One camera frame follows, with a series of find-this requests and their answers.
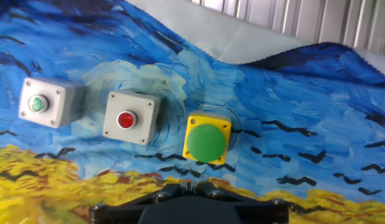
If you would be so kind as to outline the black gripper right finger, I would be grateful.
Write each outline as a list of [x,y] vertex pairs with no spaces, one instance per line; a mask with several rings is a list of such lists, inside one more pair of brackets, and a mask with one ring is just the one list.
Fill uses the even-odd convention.
[[215,187],[210,182],[192,182],[191,196],[199,199],[193,204],[197,212],[207,212],[209,218],[218,215],[215,223],[288,223],[289,207],[281,198],[260,202],[229,190]]

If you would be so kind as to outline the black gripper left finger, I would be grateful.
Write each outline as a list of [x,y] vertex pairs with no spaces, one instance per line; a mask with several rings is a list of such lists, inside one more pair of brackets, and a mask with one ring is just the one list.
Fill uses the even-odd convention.
[[192,189],[192,182],[167,184],[162,189],[149,193],[118,206],[99,203],[89,210],[90,224],[138,223],[144,211],[153,205],[182,196],[187,196]]

